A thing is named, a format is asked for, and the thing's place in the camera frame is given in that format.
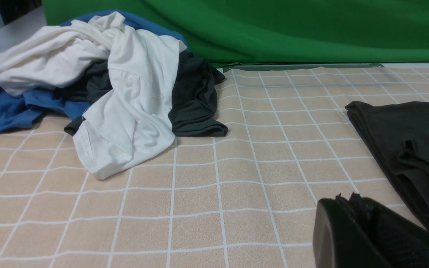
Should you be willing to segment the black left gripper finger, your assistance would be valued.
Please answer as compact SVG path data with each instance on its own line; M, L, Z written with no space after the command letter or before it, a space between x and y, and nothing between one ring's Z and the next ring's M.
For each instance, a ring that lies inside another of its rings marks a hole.
M317 268L429 268L429 232L357 193L317 202L312 248Z

